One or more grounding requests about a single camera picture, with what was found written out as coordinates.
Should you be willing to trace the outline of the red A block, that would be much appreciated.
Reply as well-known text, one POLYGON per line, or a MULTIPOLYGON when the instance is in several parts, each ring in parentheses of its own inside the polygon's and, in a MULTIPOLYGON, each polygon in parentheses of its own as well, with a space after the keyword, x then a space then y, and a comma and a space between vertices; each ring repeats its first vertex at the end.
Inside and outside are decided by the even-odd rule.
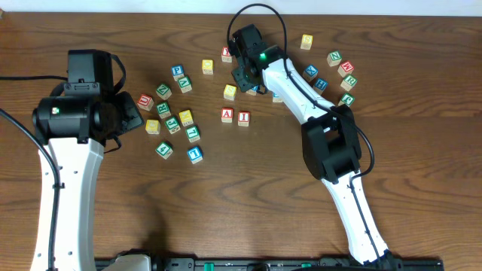
POLYGON ((221 109, 221 121, 223 123, 233 122, 233 109, 232 108, 222 108, 221 109))

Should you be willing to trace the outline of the red I block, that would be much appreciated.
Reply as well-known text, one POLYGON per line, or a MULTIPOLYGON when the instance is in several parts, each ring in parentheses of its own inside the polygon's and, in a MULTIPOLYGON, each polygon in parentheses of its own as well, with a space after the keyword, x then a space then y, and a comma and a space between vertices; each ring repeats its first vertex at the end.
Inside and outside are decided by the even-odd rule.
POLYGON ((248 111, 240 111, 238 113, 237 121, 239 126, 249 126, 250 113, 248 111))

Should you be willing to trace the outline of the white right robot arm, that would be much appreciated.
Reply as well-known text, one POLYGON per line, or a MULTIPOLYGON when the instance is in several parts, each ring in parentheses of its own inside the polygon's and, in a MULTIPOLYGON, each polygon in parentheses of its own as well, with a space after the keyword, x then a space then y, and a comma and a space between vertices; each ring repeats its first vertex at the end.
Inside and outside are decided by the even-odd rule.
POLYGON ((296 71, 285 49, 268 47, 254 25, 228 32, 227 45, 238 62, 232 74, 240 89, 266 87, 300 122, 304 162, 328 189, 352 258, 365 268, 393 268, 363 191, 360 143, 368 138, 356 126, 351 109, 321 97, 296 71))

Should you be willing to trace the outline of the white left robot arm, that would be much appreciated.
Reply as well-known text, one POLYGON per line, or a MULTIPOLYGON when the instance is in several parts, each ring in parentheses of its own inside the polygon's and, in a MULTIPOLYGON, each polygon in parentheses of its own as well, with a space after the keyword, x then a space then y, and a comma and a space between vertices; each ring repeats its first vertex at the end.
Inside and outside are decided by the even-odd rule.
POLYGON ((108 140, 144 124, 118 56, 70 50, 68 78, 32 112, 40 143, 41 205, 33 270, 94 270, 96 180, 108 140))

